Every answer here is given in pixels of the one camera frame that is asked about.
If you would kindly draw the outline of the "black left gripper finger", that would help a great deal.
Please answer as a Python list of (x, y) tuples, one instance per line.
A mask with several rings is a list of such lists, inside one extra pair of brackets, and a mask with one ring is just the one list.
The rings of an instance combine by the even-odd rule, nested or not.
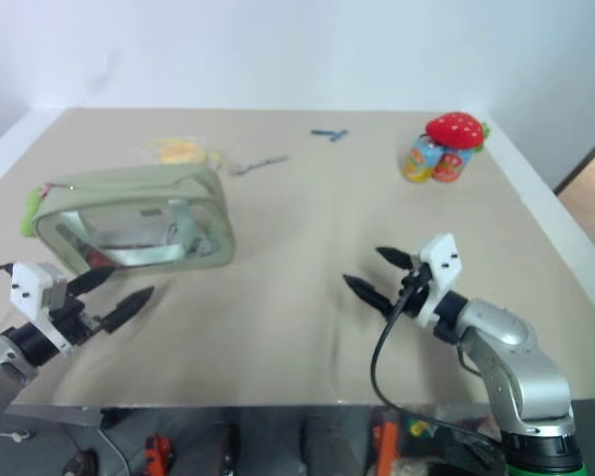
[(90, 269), (67, 283), (66, 293), (72, 298), (88, 294), (104, 284), (115, 273), (114, 267)]
[(119, 301), (113, 310), (100, 319), (100, 329), (106, 333), (114, 333), (141, 311), (154, 290), (154, 287), (143, 288)]

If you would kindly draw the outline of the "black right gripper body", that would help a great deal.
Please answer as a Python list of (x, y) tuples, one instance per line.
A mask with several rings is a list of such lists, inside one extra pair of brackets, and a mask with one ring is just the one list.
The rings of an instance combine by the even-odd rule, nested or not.
[(429, 283), (432, 273), (428, 265), (421, 265), (418, 269), (411, 270), (401, 281), (399, 298), (410, 292), (401, 313), (409, 318), (416, 318), (420, 309), (425, 304), (429, 294)]

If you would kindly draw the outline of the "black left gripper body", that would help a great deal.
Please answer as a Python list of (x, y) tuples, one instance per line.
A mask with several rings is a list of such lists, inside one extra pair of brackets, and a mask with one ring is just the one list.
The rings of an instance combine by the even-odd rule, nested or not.
[(71, 346), (81, 346), (102, 330), (101, 318), (86, 312), (79, 298), (97, 288), (70, 285), (66, 288), (64, 303), (51, 311), (52, 324)]

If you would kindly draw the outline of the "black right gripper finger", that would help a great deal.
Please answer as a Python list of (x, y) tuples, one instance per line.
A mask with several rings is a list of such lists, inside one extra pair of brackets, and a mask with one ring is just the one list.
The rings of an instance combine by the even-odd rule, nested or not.
[(393, 305), (387, 297), (380, 294), (371, 284), (361, 278), (349, 275), (344, 275), (343, 280), (360, 300), (378, 310), (384, 317), (391, 315)]
[(393, 247), (377, 247), (377, 253), (387, 262), (405, 271), (413, 268), (413, 260), (409, 253)]

